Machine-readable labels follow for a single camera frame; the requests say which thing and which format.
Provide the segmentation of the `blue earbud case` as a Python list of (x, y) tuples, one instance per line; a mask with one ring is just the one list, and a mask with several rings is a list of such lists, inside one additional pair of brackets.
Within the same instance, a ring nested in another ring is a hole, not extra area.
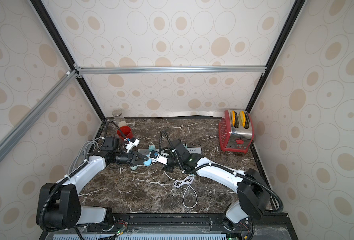
[(152, 164), (152, 160), (148, 159), (147, 161), (144, 162), (144, 166), (149, 167)]

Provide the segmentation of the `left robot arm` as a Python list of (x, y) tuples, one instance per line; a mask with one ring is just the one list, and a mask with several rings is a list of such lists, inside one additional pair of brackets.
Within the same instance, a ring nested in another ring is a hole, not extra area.
[(79, 200), (81, 190), (110, 164), (136, 167), (148, 157), (135, 151), (140, 140), (122, 129), (119, 137), (102, 137), (100, 145), (85, 154), (82, 164), (56, 183), (41, 187), (36, 215), (37, 225), (46, 232), (77, 228), (88, 224), (113, 225), (115, 217), (107, 207), (83, 207)]

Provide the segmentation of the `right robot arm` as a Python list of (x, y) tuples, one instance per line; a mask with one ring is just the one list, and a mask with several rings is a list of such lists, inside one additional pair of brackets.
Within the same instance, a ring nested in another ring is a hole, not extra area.
[(172, 141), (165, 130), (160, 132), (159, 151), (151, 157), (164, 165), (166, 172), (178, 167), (183, 174), (211, 179), (229, 188), (238, 196), (238, 201), (229, 205), (221, 224), (233, 231), (243, 219), (262, 219), (264, 213), (282, 213), (283, 201), (253, 170), (239, 171), (215, 163), (202, 154), (190, 153), (179, 140)]

